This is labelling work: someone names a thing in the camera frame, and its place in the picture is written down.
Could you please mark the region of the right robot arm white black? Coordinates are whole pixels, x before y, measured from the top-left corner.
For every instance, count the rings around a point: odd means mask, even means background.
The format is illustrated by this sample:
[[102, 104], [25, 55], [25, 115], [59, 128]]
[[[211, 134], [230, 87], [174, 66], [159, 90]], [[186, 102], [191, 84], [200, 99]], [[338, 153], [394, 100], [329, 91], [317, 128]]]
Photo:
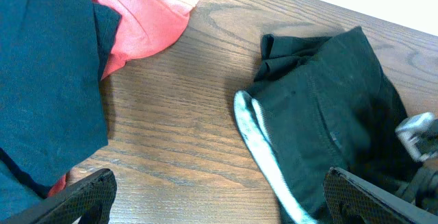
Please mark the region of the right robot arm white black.
[[399, 187], [396, 196], [437, 215], [437, 160], [425, 161], [413, 179]]

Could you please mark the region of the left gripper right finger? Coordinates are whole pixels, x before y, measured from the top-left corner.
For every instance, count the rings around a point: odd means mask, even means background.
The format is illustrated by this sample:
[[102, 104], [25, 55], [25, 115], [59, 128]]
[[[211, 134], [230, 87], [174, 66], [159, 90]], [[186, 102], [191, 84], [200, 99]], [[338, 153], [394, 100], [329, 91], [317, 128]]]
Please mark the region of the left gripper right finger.
[[[391, 184], [399, 189], [408, 183]], [[330, 168], [326, 174], [324, 196], [335, 223], [437, 224], [437, 215], [339, 167]]]

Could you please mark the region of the red-orange garment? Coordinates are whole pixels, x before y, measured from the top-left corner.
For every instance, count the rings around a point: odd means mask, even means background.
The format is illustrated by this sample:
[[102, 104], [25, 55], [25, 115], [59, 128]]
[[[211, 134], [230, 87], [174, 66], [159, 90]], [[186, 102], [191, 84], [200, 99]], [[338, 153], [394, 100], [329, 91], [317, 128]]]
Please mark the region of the red-orange garment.
[[50, 98], [49, 145], [54, 176], [50, 193], [65, 187], [66, 173], [107, 144], [98, 82], [132, 59], [146, 58], [176, 42], [198, 0], [63, 0], [68, 12], [66, 67]]

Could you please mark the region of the navy blue folded shorts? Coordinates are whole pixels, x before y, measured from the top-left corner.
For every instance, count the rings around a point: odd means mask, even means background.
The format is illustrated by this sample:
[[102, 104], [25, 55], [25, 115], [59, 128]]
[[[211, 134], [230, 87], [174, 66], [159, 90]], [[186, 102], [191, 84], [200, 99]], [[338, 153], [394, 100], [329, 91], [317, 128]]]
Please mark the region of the navy blue folded shorts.
[[99, 82], [120, 15], [92, 0], [1, 0], [1, 218], [108, 144]]

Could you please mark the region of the black shorts with white lining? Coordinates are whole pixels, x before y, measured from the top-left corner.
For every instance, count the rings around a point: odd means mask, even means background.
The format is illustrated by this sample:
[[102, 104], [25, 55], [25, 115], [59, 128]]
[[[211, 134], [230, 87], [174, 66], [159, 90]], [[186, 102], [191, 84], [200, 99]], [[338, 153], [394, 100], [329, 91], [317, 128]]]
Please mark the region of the black shorts with white lining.
[[330, 223], [323, 182], [339, 167], [395, 192], [419, 166], [396, 136], [407, 117], [360, 27], [336, 36], [266, 34], [235, 123], [273, 189], [282, 223]]

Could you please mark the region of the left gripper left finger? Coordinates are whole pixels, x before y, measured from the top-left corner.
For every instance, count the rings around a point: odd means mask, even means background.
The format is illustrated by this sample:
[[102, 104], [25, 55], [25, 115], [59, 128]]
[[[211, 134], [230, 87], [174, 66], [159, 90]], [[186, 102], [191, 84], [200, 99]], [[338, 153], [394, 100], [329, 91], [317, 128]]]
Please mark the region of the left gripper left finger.
[[108, 224], [116, 191], [113, 172], [100, 169], [1, 224]]

